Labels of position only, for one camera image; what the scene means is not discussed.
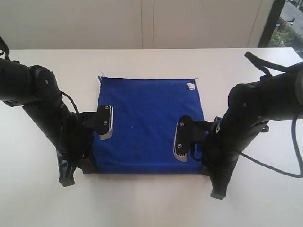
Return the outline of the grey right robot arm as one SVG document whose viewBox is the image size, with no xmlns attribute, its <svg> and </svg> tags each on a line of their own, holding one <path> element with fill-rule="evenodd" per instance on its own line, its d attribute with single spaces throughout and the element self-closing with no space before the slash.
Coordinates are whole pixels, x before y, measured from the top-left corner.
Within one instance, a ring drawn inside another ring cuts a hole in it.
<svg viewBox="0 0 303 227">
<path fill-rule="evenodd" d="M 228 109 L 216 120 L 203 147 L 203 164 L 212 183 L 211 197 L 223 199 L 239 155 L 269 121 L 303 117 L 303 72 L 262 77 L 237 84 L 228 95 Z"/>
</svg>

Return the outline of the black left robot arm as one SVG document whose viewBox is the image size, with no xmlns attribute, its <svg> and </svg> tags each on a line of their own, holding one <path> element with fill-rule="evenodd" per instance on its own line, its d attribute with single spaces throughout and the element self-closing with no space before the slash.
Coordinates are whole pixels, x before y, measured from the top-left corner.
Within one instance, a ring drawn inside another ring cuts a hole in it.
<svg viewBox="0 0 303 227">
<path fill-rule="evenodd" d="M 10 107 L 21 106 L 55 146 L 62 186 L 75 184 L 76 168 L 96 173 L 93 130 L 85 126 L 92 112 L 70 112 L 54 74 L 45 67 L 27 67 L 16 61 L 0 61 L 0 99 Z"/>
</svg>

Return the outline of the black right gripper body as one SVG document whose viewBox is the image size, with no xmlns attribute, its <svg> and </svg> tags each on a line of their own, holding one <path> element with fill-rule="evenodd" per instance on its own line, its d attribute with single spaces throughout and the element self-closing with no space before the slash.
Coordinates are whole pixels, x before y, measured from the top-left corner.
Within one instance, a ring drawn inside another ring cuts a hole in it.
<svg viewBox="0 0 303 227">
<path fill-rule="evenodd" d="M 241 153 L 267 126 L 256 83 L 237 84 L 228 95 L 228 109 L 213 123 L 203 146 L 210 177 L 231 177 Z"/>
</svg>

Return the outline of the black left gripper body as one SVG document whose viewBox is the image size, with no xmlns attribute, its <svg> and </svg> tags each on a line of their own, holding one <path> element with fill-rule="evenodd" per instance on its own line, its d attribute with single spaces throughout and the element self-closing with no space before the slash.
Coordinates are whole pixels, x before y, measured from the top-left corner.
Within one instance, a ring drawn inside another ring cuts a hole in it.
<svg viewBox="0 0 303 227">
<path fill-rule="evenodd" d="M 64 92 L 54 74 L 45 67 L 31 66 L 30 93 L 22 108 L 35 122 L 57 151 L 70 156 L 75 163 L 89 157 L 94 139 L 93 131 L 85 129 L 80 113 L 71 113 L 63 101 Z"/>
</svg>

